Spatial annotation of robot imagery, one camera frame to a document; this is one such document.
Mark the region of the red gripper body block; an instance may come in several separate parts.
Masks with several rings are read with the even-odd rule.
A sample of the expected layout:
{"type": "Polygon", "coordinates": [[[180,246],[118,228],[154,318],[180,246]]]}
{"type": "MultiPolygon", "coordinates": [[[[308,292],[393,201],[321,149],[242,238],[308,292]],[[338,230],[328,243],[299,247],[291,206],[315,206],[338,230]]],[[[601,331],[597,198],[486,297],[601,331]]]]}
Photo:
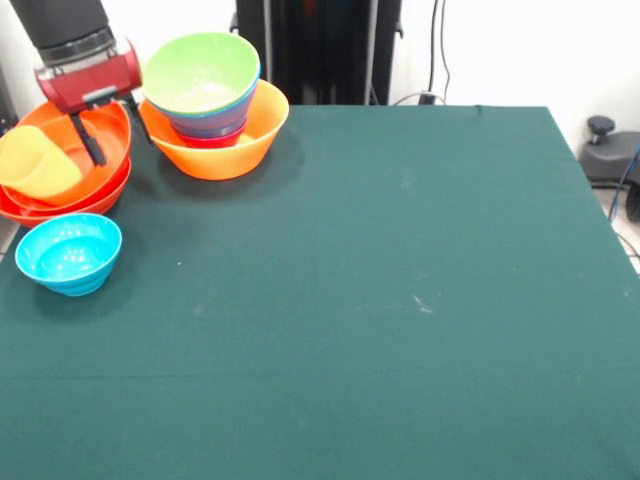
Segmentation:
{"type": "Polygon", "coordinates": [[[75,62],[36,67],[34,74],[44,96],[65,114],[108,103],[142,86],[140,62],[126,38],[118,38],[113,47],[75,62]]]}

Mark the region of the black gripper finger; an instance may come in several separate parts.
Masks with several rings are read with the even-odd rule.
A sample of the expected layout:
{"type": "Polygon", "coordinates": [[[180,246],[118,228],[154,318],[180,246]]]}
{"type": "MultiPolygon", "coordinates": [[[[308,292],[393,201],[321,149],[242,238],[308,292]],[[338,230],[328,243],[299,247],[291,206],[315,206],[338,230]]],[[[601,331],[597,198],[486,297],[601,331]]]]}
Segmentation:
{"type": "Polygon", "coordinates": [[[140,114],[139,111],[139,105],[136,102],[134,96],[132,94],[123,94],[122,95],[122,102],[126,105],[129,113],[131,114],[134,122],[136,123],[136,125],[139,127],[140,131],[144,134],[147,142],[152,145],[153,141],[149,135],[149,132],[147,130],[147,127],[144,123],[144,120],[140,114]]]}
{"type": "Polygon", "coordinates": [[[89,153],[92,163],[96,167],[103,167],[106,165],[105,156],[97,142],[97,140],[89,133],[87,127],[84,125],[80,114],[73,113],[69,115],[69,118],[82,142],[85,149],[89,153]]]}

